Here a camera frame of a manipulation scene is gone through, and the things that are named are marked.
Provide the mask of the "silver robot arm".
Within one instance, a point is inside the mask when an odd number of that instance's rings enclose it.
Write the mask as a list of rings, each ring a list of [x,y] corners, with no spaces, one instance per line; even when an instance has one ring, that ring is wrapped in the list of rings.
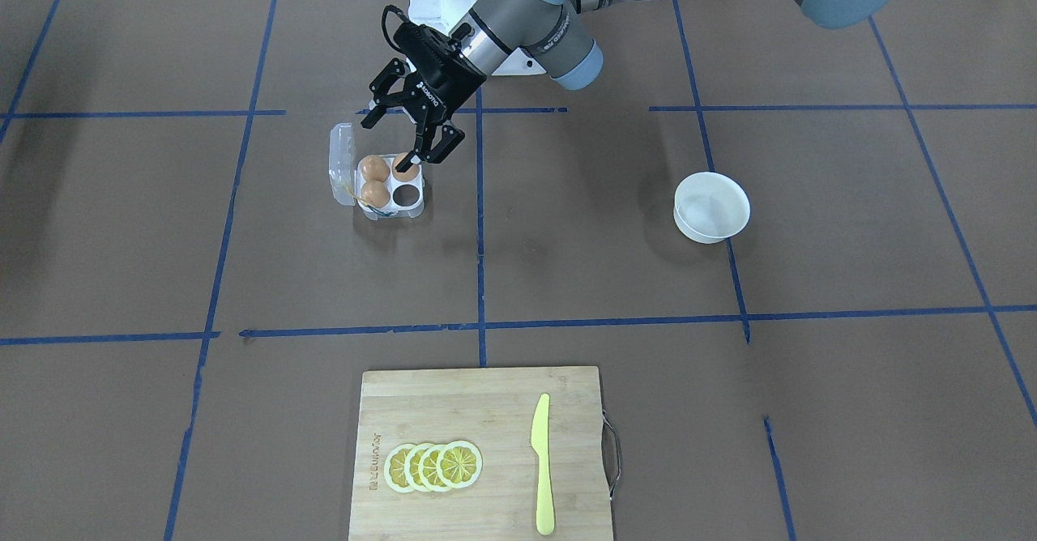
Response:
[[[581,90],[604,65],[582,13],[644,1],[660,0],[474,0],[444,31],[385,6],[384,16],[399,18],[394,31],[382,32],[395,58],[368,84],[371,98],[361,126],[374,129],[399,109],[414,124],[415,140],[396,168],[440,164],[464,140],[452,117],[512,54],[537,62],[566,90]],[[889,0],[792,1],[818,27],[840,29],[877,13]]]

